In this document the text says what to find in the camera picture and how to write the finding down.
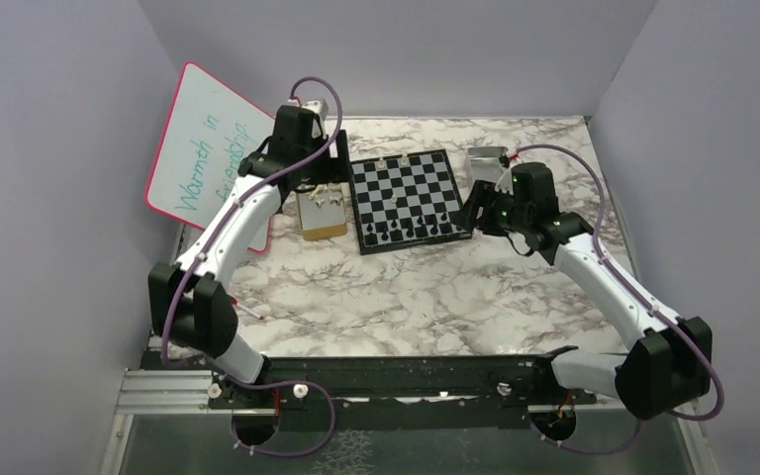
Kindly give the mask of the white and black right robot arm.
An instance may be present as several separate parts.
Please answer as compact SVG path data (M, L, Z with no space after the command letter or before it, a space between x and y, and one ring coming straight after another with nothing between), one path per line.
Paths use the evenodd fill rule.
M533 394L554 403L570 390L620 400L641 421L699 398L713 388L708 370L713 334L699 318L681 318L649 295L598 241L580 215L559 208L551 170L541 162L512 170L511 192L477 180L452 222L486 236L523 236L568 276L614 326L625 354L561 348L544 356L531 376Z

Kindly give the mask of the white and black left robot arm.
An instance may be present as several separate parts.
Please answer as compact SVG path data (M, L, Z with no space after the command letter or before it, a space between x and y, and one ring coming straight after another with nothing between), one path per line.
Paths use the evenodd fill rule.
M271 393L268 360L240 335L226 287L257 233L291 192L330 169L333 144L344 131L327 134L325 100L290 99L276 113L272 133L239 163L229 197L199 239L174 262L158 262L147 276L151 326L161 357L171 343L209 357L235 379L234 392L248 406Z

